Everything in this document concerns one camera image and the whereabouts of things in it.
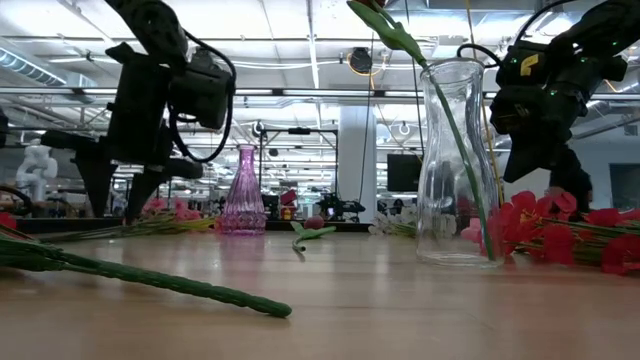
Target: white robot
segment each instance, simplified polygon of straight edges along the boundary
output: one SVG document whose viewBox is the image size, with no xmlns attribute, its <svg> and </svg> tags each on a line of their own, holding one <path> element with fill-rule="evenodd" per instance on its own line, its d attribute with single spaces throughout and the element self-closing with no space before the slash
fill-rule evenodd
<svg viewBox="0 0 640 360">
<path fill-rule="evenodd" d="M 45 200 L 48 179 L 58 175 L 58 162 L 49 157 L 51 148 L 40 145 L 40 139 L 31 140 L 24 150 L 24 161 L 16 173 L 16 185 L 31 201 Z"/>
</svg>

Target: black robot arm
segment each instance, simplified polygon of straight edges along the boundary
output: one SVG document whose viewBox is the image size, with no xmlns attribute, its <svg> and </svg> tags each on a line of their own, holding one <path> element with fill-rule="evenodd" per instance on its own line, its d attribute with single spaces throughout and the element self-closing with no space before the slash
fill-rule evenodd
<svg viewBox="0 0 640 360">
<path fill-rule="evenodd" d="M 160 0 L 105 1 L 156 63 L 184 71 L 189 43 L 173 9 Z"/>
<path fill-rule="evenodd" d="M 236 71 L 229 59 L 185 31 L 175 12 L 160 0 L 105 0 L 125 21 L 147 54 L 122 43 L 106 53 L 122 64 L 106 136 L 93 138 L 48 131 L 42 143 L 76 151 L 74 162 L 84 180 L 93 212 L 102 217 L 111 178 L 120 163 L 144 166 L 129 192 L 126 220 L 135 219 L 161 183 L 172 177 L 202 177 L 202 163 L 223 149 L 232 120 Z M 188 40 L 200 46 L 187 61 Z M 211 54 L 221 58 L 223 70 Z M 200 159 L 180 137 L 178 122 L 197 122 L 219 130 L 226 125 L 216 151 Z M 192 161 L 172 159 L 174 144 Z"/>
<path fill-rule="evenodd" d="M 608 0 L 549 45 L 518 36 L 496 75 L 501 89 L 491 104 L 491 123 L 512 140 L 505 181 L 537 168 L 564 171 L 571 126 L 587 115 L 603 80 L 624 78 L 627 63 L 616 55 L 640 39 L 638 24 L 640 1 Z"/>
</svg>

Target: workbench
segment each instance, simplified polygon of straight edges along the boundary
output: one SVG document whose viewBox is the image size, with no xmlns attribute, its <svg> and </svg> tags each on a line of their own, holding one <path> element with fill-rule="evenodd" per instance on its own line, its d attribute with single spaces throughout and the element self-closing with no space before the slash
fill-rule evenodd
<svg viewBox="0 0 640 360">
<path fill-rule="evenodd" d="M 0 270 L 7 360 L 632 359 L 640 279 L 516 260 L 499 270 L 417 262 L 415 241 L 335 233 L 191 234 L 61 245 L 84 256 L 288 303 L 250 309 L 75 273 Z"/>
</svg>

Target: ceiling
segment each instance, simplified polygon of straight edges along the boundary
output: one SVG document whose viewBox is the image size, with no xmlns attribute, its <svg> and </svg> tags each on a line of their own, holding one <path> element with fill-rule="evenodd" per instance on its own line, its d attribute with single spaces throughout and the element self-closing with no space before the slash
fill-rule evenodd
<svg viewBox="0 0 640 360">
<path fill-rule="evenodd" d="M 583 0 L 565 5 L 562 11 L 531 27 L 531 40 L 549 41 L 598 2 Z M 410 58 L 386 48 L 377 37 L 372 37 L 372 31 L 349 10 L 344 0 L 165 0 L 165 3 L 175 10 L 185 29 L 231 58 L 238 68 L 239 89 L 367 90 L 369 77 L 356 74 L 345 62 L 354 47 L 366 47 L 372 49 L 375 89 L 414 90 Z M 395 0 L 388 2 L 387 9 L 414 35 L 425 56 L 436 60 L 455 56 L 458 46 L 469 41 L 465 3 L 465 0 Z M 471 3 L 470 21 L 476 43 L 504 55 L 509 41 L 543 1 L 474 0 Z M 143 51 L 124 21 L 103 0 L 0 1 L 0 37 L 0 48 L 11 49 L 54 75 L 74 74 L 77 79 L 77 74 L 81 74 L 83 82 L 105 88 L 117 86 L 121 70 L 119 64 L 105 55 L 106 49 L 125 41 L 137 51 Z M 636 57 L 633 50 L 625 55 L 631 62 L 629 71 L 633 74 L 628 76 L 631 80 L 603 85 L 598 92 L 637 92 Z M 479 56 L 480 60 L 486 60 L 483 55 Z M 487 71 L 485 91 L 498 90 L 494 77 L 495 72 Z M 0 85 L 44 86 L 1 67 Z M 0 105 L 9 109 L 8 115 L 16 127 L 80 127 L 87 130 L 87 134 L 97 135 L 108 125 L 109 113 L 104 106 L 112 99 L 112 95 L 97 96 L 91 103 L 81 103 L 63 96 L 16 95 L 5 91 L 0 94 Z M 353 101 L 329 97 L 238 96 L 229 143 L 256 144 L 252 129 L 258 122 L 273 129 L 298 126 L 334 129 L 340 121 L 340 108 L 351 104 Z M 574 134 L 596 132 L 594 129 L 619 121 L 635 104 L 607 101 L 594 106 L 598 111 L 577 122 Z M 386 153 L 399 151 L 401 147 L 419 148 L 419 122 L 413 101 L 377 100 L 372 111 L 379 124 L 379 182 L 384 184 Z M 219 142 L 219 134 L 189 133 L 188 130 L 184 129 L 185 142 L 201 156 L 210 153 Z M 616 132 L 607 132 L 606 141 L 612 141 Z M 602 134 L 586 136 L 580 141 L 602 139 Z M 624 139 L 636 141 L 631 137 Z M 267 156 L 273 162 L 269 177 L 275 184 L 283 177 L 299 176 L 302 184 L 308 182 L 304 179 L 319 175 L 326 180 L 323 183 L 328 184 L 334 176 L 332 165 L 326 165 L 334 159 L 330 142 L 331 139 L 319 136 L 279 135 L 270 147 L 283 151 L 277 159 Z M 287 149 L 297 145 L 303 149 Z M 229 151 L 216 159 L 210 164 L 208 178 L 200 185 L 226 186 L 233 176 L 236 157 Z M 278 161 L 302 165 L 294 176 L 283 173 Z M 119 171 L 126 177 L 128 172 L 138 170 L 122 167 Z"/>
</svg>

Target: fluorescent light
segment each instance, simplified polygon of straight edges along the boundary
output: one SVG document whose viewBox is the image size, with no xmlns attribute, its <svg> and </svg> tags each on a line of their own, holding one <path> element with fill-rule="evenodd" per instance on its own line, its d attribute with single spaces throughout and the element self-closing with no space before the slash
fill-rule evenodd
<svg viewBox="0 0 640 360">
<path fill-rule="evenodd" d="M 115 95 L 118 92 L 118 89 L 115 88 L 83 88 L 87 95 Z"/>
<path fill-rule="evenodd" d="M 423 92 L 422 91 L 418 91 L 418 96 L 423 97 Z M 385 97 L 410 97 L 410 98 L 414 98 L 416 97 L 416 92 L 415 91 L 385 91 L 384 93 Z"/>
<path fill-rule="evenodd" d="M 291 89 L 283 90 L 284 96 L 373 96 L 373 91 L 367 90 L 304 90 L 304 89 Z"/>
<path fill-rule="evenodd" d="M 243 96 L 258 96 L 258 95 L 272 95 L 273 90 L 271 89 L 237 89 L 236 95 Z"/>
</svg>

